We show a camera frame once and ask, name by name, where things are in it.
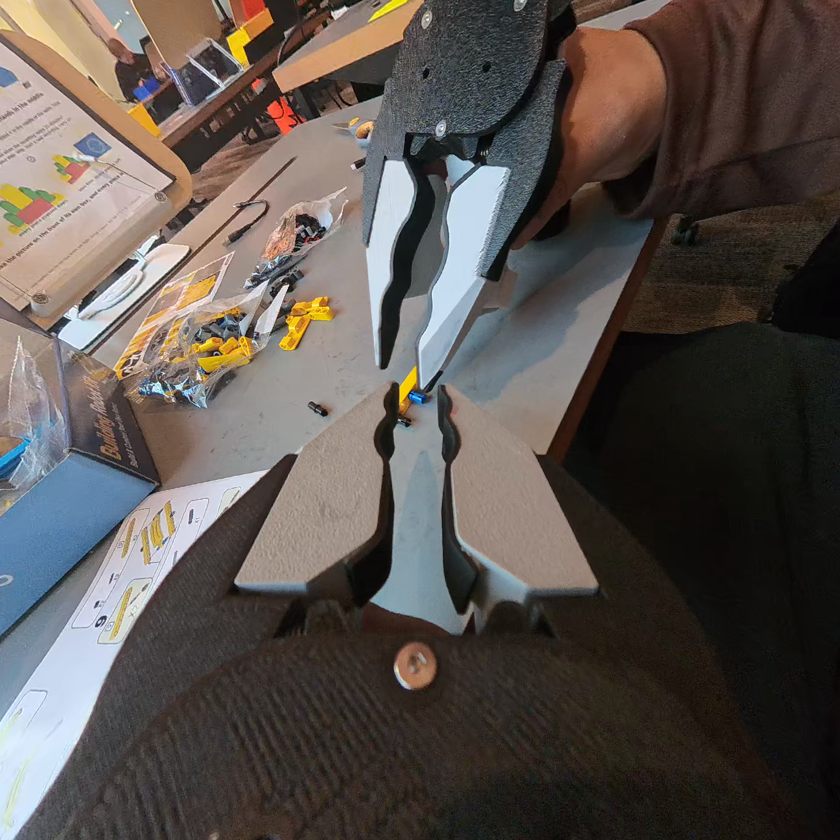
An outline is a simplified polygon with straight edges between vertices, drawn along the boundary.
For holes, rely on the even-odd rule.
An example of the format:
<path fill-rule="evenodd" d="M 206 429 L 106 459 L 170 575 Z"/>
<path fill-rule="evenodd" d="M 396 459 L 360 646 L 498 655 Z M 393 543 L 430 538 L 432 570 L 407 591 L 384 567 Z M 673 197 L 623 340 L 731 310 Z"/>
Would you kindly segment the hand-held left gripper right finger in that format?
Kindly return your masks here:
<path fill-rule="evenodd" d="M 592 596 L 599 584 L 538 457 L 452 385 L 437 389 L 444 579 L 459 615 Z"/>

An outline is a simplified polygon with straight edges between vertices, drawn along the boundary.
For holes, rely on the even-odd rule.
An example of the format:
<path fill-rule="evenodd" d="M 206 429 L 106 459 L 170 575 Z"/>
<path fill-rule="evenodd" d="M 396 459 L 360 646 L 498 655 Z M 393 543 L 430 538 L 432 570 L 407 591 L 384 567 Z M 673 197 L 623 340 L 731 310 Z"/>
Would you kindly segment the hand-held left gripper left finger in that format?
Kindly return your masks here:
<path fill-rule="evenodd" d="M 302 447 L 240 567 L 241 591 L 363 606 L 392 567 L 388 381 Z"/>

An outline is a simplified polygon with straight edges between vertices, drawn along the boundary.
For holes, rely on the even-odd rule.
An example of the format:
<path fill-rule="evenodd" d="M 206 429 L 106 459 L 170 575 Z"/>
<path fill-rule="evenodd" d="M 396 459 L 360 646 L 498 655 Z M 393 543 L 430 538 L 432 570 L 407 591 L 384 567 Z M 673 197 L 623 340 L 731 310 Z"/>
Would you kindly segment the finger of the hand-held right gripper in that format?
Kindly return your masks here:
<path fill-rule="evenodd" d="M 416 340 L 420 389 L 431 389 L 488 308 L 495 283 L 482 260 L 490 251 L 510 170 L 445 157 L 449 191 L 444 207 L 444 256 L 427 294 L 427 322 Z"/>
<path fill-rule="evenodd" d="M 392 360 L 414 258 L 434 208 L 426 174 L 404 160 L 384 162 L 365 247 L 374 362 L 381 370 Z"/>

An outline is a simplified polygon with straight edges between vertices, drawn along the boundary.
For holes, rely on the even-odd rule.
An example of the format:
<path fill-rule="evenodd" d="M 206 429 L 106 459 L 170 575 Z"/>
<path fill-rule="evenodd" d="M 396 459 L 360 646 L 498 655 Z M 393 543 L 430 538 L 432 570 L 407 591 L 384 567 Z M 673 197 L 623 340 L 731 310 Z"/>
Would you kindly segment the person's right forearm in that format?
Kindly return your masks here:
<path fill-rule="evenodd" d="M 658 146 L 607 182 L 633 219 L 714 217 L 839 186 L 839 3 L 679 1 L 634 20 L 666 78 Z"/>

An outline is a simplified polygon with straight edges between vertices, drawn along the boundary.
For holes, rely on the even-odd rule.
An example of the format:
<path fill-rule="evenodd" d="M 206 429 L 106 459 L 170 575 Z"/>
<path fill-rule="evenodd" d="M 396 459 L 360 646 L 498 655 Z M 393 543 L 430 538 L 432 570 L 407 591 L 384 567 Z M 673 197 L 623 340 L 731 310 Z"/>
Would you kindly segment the grey desk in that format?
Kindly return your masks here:
<path fill-rule="evenodd" d="M 304 300 L 329 296 L 330 322 L 307 331 L 288 353 L 272 341 L 255 362 L 240 368 L 207 409 L 143 401 L 135 416 L 143 429 L 164 489 L 185 487 L 272 467 L 319 434 L 381 383 L 399 382 L 414 366 L 415 336 L 425 319 L 424 297 L 402 306 L 400 338 L 387 371 L 373 360 L 371 306 L 361 242 L 362 171 L 351 164 L 364 150 L 336 121 L 372 119 L 379 102 L 367 101 L 340 116 L 315 119 L 268 149 L 177 240 L 196 244 L 185 271 L 225 252 L 222 223 L 232 205 L 264 196 L 269 213 L 235 246 L 222 298 L 238 294 L 255 267 L 277 216 L 292 204 L 346 187 L 343 223 L 303 260 Z M 662 237 L 662 223 L 628 222 L 614 214 L 598 185 L 574 197 L 570 227 L 559 237 L 513 254 L 516 274 L 510 305 L 480 317 L 443 381 L 507 425 L 537 454 L 561 460 L 574 435 L 573 408 L 584 408 L 600 377 L 595 351 L 615 341 Z M 320 417 L 314 401 L 329 410 Z M 413 425 L 395 431 L 394 564 L 375 603 L 458 633 L 464 617 L 448 597 L 440 560 L 440 492 L 444 475 L 433 403 L 415 407 Z"/>

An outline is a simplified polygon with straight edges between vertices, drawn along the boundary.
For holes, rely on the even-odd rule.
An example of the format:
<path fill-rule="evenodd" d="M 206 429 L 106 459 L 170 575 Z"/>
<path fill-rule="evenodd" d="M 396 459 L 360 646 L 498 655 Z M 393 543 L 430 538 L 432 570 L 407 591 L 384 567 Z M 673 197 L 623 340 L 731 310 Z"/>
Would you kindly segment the person's right hand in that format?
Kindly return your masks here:
<path fill-rule="evenodd" d="M 563 56 L 572 86 L 560 117 L 562 162 L 514 249 L 534 239 L 584 184 L 635 171 L 655 150 L 665 124 L 665 66 L 642 34 L 578 28 L 564 42 Z"/>

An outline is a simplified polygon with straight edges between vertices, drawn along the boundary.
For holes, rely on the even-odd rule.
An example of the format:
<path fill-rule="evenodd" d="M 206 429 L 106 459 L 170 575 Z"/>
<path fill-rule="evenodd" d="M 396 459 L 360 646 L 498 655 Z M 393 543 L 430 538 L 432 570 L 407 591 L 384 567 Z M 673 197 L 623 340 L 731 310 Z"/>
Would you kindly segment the plastic bag of black parts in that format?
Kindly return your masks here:
<path fill-rule="evenodd" d="M 282 277 L 300 263 L 341 227 L 348 202 L 347 189 L 342 187 L 318 200 L 292 205 L 269 235 L 244 289 L 250 291 L 267 280 Z"/>

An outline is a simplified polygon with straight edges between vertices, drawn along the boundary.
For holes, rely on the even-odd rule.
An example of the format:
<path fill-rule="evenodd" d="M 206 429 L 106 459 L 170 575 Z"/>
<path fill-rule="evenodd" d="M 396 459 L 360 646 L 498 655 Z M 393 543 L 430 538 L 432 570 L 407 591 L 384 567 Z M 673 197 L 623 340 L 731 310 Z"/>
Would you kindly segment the background grey table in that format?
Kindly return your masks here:
<path fill-rule="evenodd" d="M 358 2 L 273 71 L 284 92 L 303 88 L 319 79 L 383 86 L 391 75 L 403 33 L 423 6 L 405 2 L 373 19 L 385 2 Z"/>

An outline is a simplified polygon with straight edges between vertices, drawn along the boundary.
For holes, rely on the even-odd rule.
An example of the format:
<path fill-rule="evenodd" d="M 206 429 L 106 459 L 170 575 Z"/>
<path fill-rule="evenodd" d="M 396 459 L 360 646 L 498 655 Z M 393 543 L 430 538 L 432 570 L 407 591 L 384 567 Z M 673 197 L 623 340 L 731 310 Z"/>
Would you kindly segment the person's legs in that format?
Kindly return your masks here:
<path fill-rule="evenodd" d="M 622 332 L 566 460 L 654 555 L 767 763 L 838 838 L 839 230 L 765 322 Z"/>

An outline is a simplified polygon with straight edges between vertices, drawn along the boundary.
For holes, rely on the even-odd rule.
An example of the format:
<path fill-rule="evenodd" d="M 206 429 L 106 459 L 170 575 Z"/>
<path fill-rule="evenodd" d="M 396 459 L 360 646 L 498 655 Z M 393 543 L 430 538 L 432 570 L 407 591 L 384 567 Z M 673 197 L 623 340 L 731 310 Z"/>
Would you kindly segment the plastic bag of yellow parts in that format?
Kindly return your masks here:
<path fill-rule="evenodd" d="M 264 282 L 212 300 L 136 336 L 118 362 L 129 399 L 156 398 L 206 408 L 240 367 L 256 359 L 287 315 L 294 282 Z"/>

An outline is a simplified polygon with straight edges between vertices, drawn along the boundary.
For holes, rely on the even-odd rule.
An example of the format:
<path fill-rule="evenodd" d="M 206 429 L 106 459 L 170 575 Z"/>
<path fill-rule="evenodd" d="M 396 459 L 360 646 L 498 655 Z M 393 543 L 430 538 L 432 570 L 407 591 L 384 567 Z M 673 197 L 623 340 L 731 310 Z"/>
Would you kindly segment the yellow and grey sticker sheet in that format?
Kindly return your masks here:
<path fill-rule="evenodd" d="M 121 381 L 162 361 L 179 345 L 179 331 L 187 317 L 215 299 L 234 258 L 230 253 L 187 274 L 167 281 L 152 309 L 114 366 Z"/>

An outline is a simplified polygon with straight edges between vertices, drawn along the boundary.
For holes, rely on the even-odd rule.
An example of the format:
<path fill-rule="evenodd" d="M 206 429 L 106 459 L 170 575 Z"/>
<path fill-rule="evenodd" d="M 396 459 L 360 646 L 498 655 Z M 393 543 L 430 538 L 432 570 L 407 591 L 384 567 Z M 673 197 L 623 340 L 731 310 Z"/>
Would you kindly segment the dark blue kit box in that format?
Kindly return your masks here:
<path fill-rule="evenodd" d="M 106 366 L 56 346 L 66 456 L 10 507 L 1 497 L 1 632 L 5 634 L 159 485 L 123 386 Z"/>

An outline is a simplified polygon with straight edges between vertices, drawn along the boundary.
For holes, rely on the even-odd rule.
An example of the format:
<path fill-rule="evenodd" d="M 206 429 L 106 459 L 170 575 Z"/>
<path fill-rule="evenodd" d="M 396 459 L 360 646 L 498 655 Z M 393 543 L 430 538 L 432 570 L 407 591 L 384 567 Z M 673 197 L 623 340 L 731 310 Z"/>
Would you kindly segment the open instruction booklet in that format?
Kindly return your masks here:
<path fill-rule="evenodd" d="M 1 838 L 15 838 L 75 748 L 117 653 L 173 565 L 263 475 L 149 495 L 1 724 Z"/>

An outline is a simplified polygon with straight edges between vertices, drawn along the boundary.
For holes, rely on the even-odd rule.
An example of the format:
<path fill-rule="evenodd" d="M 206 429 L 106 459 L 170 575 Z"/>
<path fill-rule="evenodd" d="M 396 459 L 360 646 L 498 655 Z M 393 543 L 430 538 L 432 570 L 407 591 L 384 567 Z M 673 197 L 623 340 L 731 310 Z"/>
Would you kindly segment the plastic bag with blue parts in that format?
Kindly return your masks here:
<path fill-rule="evenodd" d="M 2 331 L 2 508 L 57 467 L 66 456 L 67 424 L 61 407 L 56 346 L 23 329 Z"/>

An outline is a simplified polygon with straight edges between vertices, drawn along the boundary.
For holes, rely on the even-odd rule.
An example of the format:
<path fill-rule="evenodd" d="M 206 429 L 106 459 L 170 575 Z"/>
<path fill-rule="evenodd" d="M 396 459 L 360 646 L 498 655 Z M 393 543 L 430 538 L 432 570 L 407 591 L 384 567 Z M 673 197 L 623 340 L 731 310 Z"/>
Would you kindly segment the poster display board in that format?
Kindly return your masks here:
<path fill-rule="evenodd" d="M 193 196 L 181 159 L 53 49 L 1 37 L 1 292 L 50 326 Z"/>

